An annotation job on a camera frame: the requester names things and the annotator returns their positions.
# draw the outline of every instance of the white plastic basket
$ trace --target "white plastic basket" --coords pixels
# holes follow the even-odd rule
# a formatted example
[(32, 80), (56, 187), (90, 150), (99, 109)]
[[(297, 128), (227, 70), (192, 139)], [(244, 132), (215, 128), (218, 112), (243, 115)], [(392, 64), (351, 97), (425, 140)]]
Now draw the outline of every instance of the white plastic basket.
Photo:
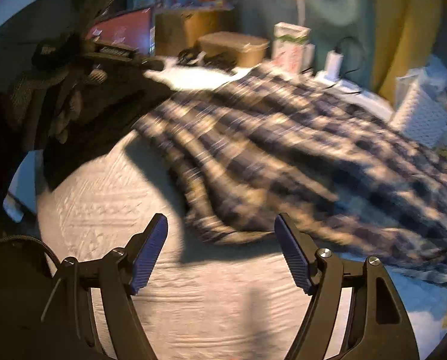
[(416, 80), (389, 125), (405, 137), (433, 148), (447, 126), (447, 110), (432, 100)]

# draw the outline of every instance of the cardboard box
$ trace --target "cardboard box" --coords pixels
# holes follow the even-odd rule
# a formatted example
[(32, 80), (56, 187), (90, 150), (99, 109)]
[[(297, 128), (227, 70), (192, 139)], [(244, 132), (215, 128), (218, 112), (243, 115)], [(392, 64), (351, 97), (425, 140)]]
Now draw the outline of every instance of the cardboard box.
[(155, 14), (155, 55), (177, 56), (209, 33), (235, 29), (232, 9), (179, 8)]

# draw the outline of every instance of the white bed sheet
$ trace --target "white bed sheet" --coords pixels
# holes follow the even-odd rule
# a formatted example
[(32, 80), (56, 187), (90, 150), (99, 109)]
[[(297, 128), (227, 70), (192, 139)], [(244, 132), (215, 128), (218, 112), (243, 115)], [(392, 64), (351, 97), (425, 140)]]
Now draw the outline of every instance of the white bed sheet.
[[(174, 88), (214, 89), (236, 80), (216, 71), (176, 67), (149, 73)], [(347, 95), (388, 120), (391, 109), (371, 98)], [(169, 236), (148, 286), (133, 300), (160, 360), (282, 359), (302, 322), (310, 297), (295, 287), (275, 244), (203, 245), (184, 229), (184, 204), (158, 154), (132, 132), (106, 156), (86, 163), (49, 192), (37, 175), (38, 219), (43, 241), (60, 259), (98, 259), (124, 246), (156, 212), (169, 220)], [(414, 327), (421, 358), (441, 339), (447, 289), (391, 272)], [(344, 289), (327, 357), (339, 352), (350, 289)], [(99, 290), (93, 291), (99, 336), (115, 357)]]

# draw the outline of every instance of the blue and white plaid blanket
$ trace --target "blue and white plaid blanket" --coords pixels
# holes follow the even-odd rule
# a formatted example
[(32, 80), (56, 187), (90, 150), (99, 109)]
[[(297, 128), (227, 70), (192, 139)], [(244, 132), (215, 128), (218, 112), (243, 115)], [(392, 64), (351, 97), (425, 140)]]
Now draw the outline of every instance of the blue and white plaid blanket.
[(176, 173), (203, 240), (269, 238), (287, 212), (317, 242), (447, 285), (447, 162), (313, 82), (262, 66), (179, 92), (135, 129)]

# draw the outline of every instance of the tissue box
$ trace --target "tissue box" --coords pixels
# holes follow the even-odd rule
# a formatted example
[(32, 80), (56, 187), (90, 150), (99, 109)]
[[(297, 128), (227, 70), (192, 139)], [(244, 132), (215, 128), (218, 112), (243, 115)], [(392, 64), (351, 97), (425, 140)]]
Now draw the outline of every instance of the tissue box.
[(275, 25), (272, 62), (283, 71), (299, 74), (307, 68), (304, 66), (309, 28), (288, 23)]

